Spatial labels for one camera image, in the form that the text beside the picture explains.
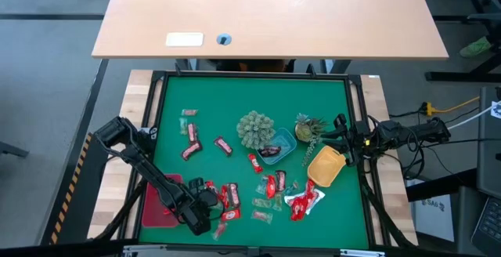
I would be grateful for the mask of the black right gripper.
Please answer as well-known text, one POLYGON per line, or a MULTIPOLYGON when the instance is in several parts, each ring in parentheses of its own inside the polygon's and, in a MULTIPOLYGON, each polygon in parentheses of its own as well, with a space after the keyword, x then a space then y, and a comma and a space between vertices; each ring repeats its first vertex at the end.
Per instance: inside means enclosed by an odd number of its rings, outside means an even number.
POLYGON ((339 154, 348 153, 346 160, 348 167, 363 164, 365 160, 375 161, 377 158, 377 133, 370 130, 366 121, 357 121, 348 130, 346 128, 336 128, 332 132, 325 132, 321 135, 324 139, 337 139, 348 136, 347 141, 323 141, 328 147, 333 148, 339 154))

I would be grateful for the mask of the yellow plastic basket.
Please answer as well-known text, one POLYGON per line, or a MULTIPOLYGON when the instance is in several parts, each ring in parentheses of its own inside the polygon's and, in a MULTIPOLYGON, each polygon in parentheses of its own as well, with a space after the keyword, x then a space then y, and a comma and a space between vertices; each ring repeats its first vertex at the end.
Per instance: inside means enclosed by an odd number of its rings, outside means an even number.
POLYGON ((308 166, 308 178, 317 186, 330 187, 346 165, 346 157, 332 147, 324 146, 308 166))

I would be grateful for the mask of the red candy bar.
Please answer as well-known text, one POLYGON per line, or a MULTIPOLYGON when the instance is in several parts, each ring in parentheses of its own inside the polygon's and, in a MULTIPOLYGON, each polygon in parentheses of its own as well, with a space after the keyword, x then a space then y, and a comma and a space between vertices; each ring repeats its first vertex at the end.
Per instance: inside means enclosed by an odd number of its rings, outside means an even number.
POLYGON ((232 148, 231 146, 224 140, 224 138, 222 136, 219 136, 217 137, 215 140, 214 140, 214 144, 215 146, 217 146, 218 148, 220 148, 227 157, 231 156, 232 155, 232 148))

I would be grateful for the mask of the mixed succulents in dark pot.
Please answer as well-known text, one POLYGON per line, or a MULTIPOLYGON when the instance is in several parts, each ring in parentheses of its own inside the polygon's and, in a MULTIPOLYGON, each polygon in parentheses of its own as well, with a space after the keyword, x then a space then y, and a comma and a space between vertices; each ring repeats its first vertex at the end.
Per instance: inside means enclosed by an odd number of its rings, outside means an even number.
POLYGON ((297 114, 295 123, 295 136, 301 142, 308 144, 301 163, 301 166, 305 167, 310 162, 312 153, 319 143, 328 123, 322 118, 310 118, 307 114, 302 113, 297 114))

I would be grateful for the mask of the teal plastic basket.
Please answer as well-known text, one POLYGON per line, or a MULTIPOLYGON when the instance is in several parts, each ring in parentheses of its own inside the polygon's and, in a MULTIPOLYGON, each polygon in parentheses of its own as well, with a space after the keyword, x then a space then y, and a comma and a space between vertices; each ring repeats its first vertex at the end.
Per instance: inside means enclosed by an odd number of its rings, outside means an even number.
POLYGON ((264 156, 261 151, 258 152, 258 156, 265 164, 275 165, 296 149, 297 141, 286 128, 278 128, 270 144, 265 147, 279 150, 277 153, 269 156, 264 156))

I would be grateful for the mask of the red plastic basket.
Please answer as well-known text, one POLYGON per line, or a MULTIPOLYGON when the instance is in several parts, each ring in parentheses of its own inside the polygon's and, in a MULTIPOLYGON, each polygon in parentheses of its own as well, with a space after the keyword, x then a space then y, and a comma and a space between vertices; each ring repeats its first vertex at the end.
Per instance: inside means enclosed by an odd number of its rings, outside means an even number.
POLYGON ((146 186, 146 198, 142 210, 142 226, 145 228, 175 228, 179 221, 161 203, 157 189, 146 186))

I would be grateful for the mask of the pale green bushy succulent plant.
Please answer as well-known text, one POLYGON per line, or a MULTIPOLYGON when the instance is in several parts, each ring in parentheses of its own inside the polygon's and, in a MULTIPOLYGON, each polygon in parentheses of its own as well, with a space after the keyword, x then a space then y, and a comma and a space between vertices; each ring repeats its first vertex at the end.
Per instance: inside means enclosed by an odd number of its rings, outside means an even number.
POLYGON ((275 135, 274 121, 265 114, 253 110, 244 115, 236 126, 241 144, 252 150, 261 150, 271 144, 275 135))

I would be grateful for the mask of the light wooden desk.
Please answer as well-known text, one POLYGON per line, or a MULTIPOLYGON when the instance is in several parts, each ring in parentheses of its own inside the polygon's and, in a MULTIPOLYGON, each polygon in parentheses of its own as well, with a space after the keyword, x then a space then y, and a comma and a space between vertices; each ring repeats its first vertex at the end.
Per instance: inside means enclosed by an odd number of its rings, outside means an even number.
POLYGON ((443 60, 425 0, 110 0, 95 58, 443 60), (201 47, 167 47, 201 32, 201 47), (230 34, 219 45, 219 34, 230 34))

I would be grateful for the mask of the grey cabinet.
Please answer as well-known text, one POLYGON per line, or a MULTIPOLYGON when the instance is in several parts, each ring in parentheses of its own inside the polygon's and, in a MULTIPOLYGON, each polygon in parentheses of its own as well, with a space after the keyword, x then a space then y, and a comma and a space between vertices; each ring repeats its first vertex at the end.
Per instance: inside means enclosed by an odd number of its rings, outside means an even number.
POLYGON ((501 199, 501 87, 482 88, 480 101, 477 186, 501 199))

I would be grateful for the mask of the white label card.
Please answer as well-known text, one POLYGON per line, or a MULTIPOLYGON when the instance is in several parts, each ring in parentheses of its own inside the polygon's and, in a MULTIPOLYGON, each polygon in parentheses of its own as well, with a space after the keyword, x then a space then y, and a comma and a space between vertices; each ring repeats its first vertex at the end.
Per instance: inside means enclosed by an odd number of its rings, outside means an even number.
POLYGON ((201 47, 204 34, 201 32, 170 32, 167 34, 167 47, 201 47))

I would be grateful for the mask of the person's foot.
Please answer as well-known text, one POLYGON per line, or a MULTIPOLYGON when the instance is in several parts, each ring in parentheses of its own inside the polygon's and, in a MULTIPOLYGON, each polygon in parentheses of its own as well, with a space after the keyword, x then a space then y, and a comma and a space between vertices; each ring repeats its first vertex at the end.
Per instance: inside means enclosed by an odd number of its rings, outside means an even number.
POLYGON ((471 42, 469 45, 463 47, 460 50, 460 55, 463 58, 472 58, 480 55, 483 52, 489 51, 492 47, 492 43, 487 39, 486 36, 479 38, 475 42, 471 42))

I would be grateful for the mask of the black furniture leg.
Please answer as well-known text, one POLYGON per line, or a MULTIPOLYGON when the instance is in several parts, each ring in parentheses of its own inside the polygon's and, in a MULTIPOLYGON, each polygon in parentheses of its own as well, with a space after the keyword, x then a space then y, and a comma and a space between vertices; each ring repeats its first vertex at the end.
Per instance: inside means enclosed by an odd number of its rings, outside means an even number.
POLYGON ((11 154, 17 157, 25 158, 29 152, 27 150, 20 149, 8 143, 3 143, 0 141, 0 154, 11 154))

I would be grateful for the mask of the silver frame bracket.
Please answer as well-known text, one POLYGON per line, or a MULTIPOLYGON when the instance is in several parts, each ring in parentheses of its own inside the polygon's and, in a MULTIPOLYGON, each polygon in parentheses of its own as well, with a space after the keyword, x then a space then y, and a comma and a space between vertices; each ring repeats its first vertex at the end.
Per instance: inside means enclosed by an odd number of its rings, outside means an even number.
POLYGON ((127 245, 123 247, 122 255, 123 257, 133 257, 134 254, 140 252, 147 252, 152 250, 166 250, 168 246, 166 244, 137 244, 137 245, 127 245))
POLYGON ((386 257, 384 252, 341 249, 340 257, 386 257))

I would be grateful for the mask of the black yellow striped base plate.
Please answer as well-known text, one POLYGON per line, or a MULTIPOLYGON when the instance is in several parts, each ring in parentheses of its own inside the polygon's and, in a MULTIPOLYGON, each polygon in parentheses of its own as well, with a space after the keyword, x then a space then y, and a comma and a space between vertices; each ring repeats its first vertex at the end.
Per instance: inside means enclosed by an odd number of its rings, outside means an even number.
POLYGON ((89 133, 77 160, 65 171, 56 191, 55 202, 49 209, 49 219, 42 231, 42 245, 87 240, 106 161, 107 153, 89 133))

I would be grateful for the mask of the black desk leg frame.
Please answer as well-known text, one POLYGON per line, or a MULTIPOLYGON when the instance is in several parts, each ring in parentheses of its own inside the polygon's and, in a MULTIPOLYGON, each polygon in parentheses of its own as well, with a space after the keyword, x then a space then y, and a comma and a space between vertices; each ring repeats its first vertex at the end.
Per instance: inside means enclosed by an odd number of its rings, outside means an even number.
MULTIPOLYGON (((501 26, 501 0, 470 0, 475 12, 467 15, 433 15, 435 22, 453 22, 460 24, 482 24, 491 34, 495 28, 494 23, 501 26)), ((501 73, 492 73, 501 67, 501 49, 495 45, 493 56, 488 58, 468 72, 441 72, 428 71, 425 78, 428 81, 456 81, 456 82, 484 82, 501 83, 501 73)))

